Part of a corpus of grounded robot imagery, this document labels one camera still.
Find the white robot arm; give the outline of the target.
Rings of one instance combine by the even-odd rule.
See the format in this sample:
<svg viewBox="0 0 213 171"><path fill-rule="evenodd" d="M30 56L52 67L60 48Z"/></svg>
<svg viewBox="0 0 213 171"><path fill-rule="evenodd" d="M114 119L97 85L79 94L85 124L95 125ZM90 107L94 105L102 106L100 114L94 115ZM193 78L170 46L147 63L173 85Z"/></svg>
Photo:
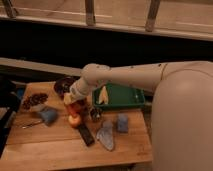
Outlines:
<svg viewBox="0 0 213 171"><path fill-rule="evenodd" d="M213 62L88 64L69 87L64 102L81 100L106 83L154 94L153 171L213 171Z"/></svg>

